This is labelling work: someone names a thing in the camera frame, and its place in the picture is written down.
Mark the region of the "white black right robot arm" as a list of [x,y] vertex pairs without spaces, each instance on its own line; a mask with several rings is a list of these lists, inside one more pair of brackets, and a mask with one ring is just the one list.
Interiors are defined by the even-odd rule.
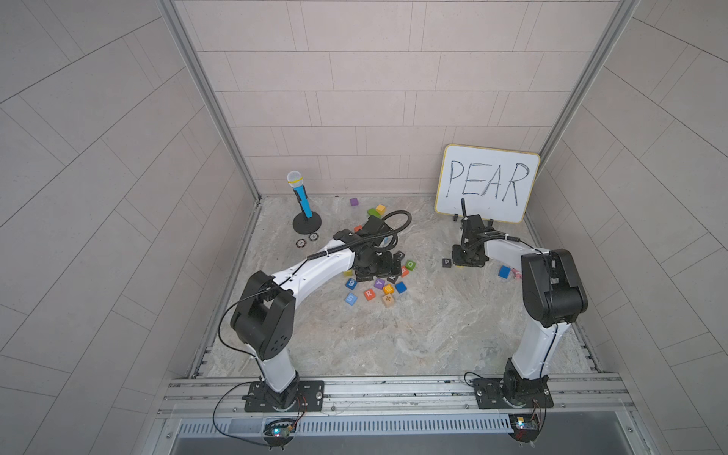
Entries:
[[476,378],[480,409],[539,407],[553,400],[547,387],[549,364],[578,316],[588,309],[582,280],[568,250],[542,249],[498,231],[492,220],[466,212],[461,201],[462,236],[453,246],[452,261],[460,267],[483,267],[496,260],[521,273],[522,301],[530,320],[519,348],[506,361],[501,379]]

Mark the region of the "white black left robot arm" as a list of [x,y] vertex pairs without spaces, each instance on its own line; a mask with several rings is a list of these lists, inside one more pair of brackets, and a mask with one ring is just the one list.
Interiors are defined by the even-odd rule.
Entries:
[[241,352],[251,356],[261,371],[262,380],[255,386],[265,405],[287,411],[300,395],[301,377],[287,348],[299,308],[348,270],[358,282],[400,275],[402,260],[392,250],[412,221],[407,210],[372,215],[361,229],[338,231],[321,250],[297,265],[274,274],[257,271],[249,277],[240,299],[229,307],[229,326],[248,346]]

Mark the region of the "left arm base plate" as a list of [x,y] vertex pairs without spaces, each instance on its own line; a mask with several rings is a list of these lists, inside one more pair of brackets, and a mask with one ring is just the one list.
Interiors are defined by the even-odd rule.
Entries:
[[325,382],[295,379],[282,392],[274,392],[265,382],[256,381],[245,396],[246,413],[295,413],[321,411]]

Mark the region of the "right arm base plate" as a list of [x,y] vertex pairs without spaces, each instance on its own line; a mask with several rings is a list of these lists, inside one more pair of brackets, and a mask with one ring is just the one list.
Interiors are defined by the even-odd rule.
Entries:
[[519,377],[476,378],[471,381],[478,407],[490,409],[551,409],[554,400],[548,375],[540,379]]

